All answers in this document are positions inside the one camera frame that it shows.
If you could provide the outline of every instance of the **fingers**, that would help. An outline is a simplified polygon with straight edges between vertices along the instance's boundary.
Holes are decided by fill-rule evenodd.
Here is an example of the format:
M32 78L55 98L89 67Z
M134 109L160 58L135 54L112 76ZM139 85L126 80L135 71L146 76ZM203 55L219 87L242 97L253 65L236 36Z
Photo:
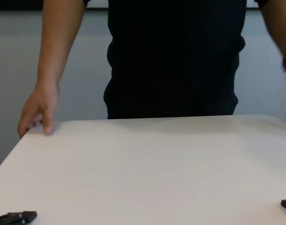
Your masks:
M23 110L19 123L18 123L18 134L22 138L29 129L33 127L33 121L38 114L37 110Z
M53 117L54 111L53 110L45 110L43 111L43 131L45 134L50 135L53 132Z

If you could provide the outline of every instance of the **right arm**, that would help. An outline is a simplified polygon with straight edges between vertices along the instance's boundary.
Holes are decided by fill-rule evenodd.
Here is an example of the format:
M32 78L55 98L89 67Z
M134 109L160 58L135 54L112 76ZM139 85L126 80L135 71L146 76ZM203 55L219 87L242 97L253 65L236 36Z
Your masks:
M41 122L46 134L53 132L60 79L81 25L84 10L83 0L44 1L38 78L19 120L20 137Z

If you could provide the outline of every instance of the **table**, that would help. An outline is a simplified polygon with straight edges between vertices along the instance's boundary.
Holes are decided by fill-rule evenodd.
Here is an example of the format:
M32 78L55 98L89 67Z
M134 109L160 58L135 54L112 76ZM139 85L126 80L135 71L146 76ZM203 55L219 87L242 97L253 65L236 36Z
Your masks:
M0 166L33 225L286 225L286 124L266 116L71 121Z

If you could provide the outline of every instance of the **black frame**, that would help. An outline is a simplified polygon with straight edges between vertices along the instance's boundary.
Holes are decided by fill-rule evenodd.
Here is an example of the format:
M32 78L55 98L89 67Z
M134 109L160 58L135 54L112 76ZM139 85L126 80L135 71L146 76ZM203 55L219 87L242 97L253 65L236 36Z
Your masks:
M44 0L0 0L0 10L42 10ZM108 8L87 8L106 11Z

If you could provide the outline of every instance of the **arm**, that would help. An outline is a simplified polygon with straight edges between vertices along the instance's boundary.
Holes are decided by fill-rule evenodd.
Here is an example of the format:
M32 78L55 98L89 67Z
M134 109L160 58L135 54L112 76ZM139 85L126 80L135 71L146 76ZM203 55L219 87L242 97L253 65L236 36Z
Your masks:
M270 0L261 11L273 40L282 54L286 54L286 0Z
M18 124L20 137L39 123L43 123L46 134L53 132L60 79L81 25L84 9L84 0L44 1L38 79L22 110Z
M60 82L84 9L83 0L45 0L39 82Z

